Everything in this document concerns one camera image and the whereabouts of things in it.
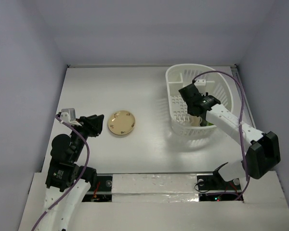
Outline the cream plate with dark mark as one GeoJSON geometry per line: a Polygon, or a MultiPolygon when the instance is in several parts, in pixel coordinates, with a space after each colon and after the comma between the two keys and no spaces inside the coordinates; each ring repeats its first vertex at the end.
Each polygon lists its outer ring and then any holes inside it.
{"type": "Polygon", "coordinates": [[[189,122],[191,127],[200,127],[202,123],[202,118],[199,116],[189,116],[189,122]]]}

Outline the beige floral plate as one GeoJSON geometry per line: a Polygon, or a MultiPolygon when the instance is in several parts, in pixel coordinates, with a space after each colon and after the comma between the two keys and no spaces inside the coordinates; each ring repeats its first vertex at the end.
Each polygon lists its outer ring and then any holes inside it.
{"type": "Polygon", "coordinates": [[[123,136],[133,131],[135,123],[135,116],[131,112],[120,110],[109,117],[107,126],[111,133],[123,136]]]}

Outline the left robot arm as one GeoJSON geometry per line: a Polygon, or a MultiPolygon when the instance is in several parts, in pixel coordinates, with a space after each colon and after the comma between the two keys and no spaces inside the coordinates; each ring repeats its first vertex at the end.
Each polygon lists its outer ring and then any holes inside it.
{"type": "Polygon", "coordinates": [[[103,129],[104,115],[76,118],[73,108],[63,109],[55,117],[71,129],[51,143],[51,160],[46,177],[43,213],[35,231],[67,231],[85,194],[96,187],[96,169],[89,167],[89,137],[103,129]]]}

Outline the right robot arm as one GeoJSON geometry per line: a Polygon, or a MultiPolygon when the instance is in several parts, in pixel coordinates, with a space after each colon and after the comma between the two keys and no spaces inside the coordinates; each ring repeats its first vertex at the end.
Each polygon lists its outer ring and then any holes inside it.
{"type": "Polygon", "coordinates": [[[200,119],[187,113],[179,90],[181,82],[147,89],[117,87],[106,89],[91,100],[92,112],[105,114],[105,122],[116,111],[127,110],[135,117],[135,128],[123,135],[108,126],[90,141],[90,162],[100,173],[187,173],[221,171],[212,176],[213,185],[222,189],[231,179],[243,177],[239,144],[248,149],[262,134],[243,124],[243,134],[232,131],[220,114],[211,114],[217,126],[202,127],[200,119]]]}

